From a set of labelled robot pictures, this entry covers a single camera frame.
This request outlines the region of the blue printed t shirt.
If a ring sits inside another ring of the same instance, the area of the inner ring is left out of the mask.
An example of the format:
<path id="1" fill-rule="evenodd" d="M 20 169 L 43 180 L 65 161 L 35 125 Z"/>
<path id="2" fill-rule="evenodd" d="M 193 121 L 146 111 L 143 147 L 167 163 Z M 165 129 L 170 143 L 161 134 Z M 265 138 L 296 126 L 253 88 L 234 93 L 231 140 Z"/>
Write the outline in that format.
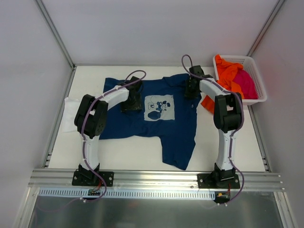
<path id="1" fill-rule="evenodd" d="M 143 80 L 142 110 L 123 113 L 119 105 L 107 114 L 101 140 L 131 136 L 159 137 L 162 161 L 185 170 L 195 148 L 197 106 L 201 100 L 184 96 L 188 74 Z"/>

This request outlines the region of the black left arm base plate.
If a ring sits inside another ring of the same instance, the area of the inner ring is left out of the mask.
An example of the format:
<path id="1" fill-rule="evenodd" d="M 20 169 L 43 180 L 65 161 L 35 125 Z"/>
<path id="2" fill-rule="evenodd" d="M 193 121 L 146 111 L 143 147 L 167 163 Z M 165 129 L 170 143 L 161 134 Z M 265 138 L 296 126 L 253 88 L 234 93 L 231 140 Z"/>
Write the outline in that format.
<path id="1" fill-rule="evenodd" d="M 96 173 L 103 178 L 107 187 L 112 187 L 114 182 L 114 172 L 112 171 L 96 171 Z M 88 186 L 97 187 L 100 183 L 104 186 L 104 183 L 96 176 L 92 171 L 84 169 L 76 170 L 72 178 L 72 186 Z"/>

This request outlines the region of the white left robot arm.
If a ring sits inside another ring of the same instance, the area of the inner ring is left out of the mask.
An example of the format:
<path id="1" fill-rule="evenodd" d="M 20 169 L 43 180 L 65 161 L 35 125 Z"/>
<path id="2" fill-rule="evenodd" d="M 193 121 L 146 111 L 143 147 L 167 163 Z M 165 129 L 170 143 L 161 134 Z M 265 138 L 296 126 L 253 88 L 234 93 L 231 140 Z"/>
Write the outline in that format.
<path id="1" fill-rule="evenodd" d="M 82 161 L 74 172 L 73 186 L 103 184 L 99 172 L 99 137 L 105 129 L 108 111 L 120 105 L 122 113 L 140 111 L 143 108 L 141 89 L 143 82 L 137 77 L 125 80 L 96 98 L 85 95 L 76 113 L 74 124 L 82 137 Z"/>

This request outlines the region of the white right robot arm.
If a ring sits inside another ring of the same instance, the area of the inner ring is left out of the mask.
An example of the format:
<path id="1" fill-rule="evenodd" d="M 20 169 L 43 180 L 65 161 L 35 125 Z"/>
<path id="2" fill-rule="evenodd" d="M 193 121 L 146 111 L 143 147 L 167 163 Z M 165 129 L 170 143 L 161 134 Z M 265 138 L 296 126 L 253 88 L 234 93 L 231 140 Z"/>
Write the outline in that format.
<path id="1" fill-rule="evenodd" d="M 207 188 L 240 189 L 233 157 L 236 136 L 244 124 L 242 97 L 220 86 L 212 76 L 204 74 L 200 66 L 191 66 L 186 72 L 189 73 L 186 98 L 195 98 L 203 92 L 214 101 L 213 121 L 219 133 L 214 171 L 202 183 Z"/>

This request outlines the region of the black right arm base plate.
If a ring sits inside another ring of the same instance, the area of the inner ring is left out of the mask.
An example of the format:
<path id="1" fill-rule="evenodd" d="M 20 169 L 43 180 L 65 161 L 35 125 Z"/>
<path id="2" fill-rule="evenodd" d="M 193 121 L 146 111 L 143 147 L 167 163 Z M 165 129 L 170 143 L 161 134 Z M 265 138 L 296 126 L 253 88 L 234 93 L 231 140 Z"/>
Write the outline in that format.
<path id="1" fill-rule="evenodd" d="M 199 189 L 240 189 L 240 181 L 237 174 L 233 178 L 220 180 L 215 173 L 199 173 L 197 182 Z"/>

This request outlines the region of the orange t shirt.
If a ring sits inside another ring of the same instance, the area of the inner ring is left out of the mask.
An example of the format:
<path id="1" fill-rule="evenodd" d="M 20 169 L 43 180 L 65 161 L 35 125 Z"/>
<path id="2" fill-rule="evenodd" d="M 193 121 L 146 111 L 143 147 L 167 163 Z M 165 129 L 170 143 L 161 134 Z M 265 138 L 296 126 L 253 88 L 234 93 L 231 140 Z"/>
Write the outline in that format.
<path id="1" fill-rule="evenodd" d="M 245 97 L 241 86 L 234 82 L 238 71 L 243 69 L 243 65 L 240 63 L 228 62 L 220 55 L 215 56 L 215 62 L 218 71 L 217 83 L 219 83 L 226 90 L 240 93 L 242 99 L 244 99 Z"/>

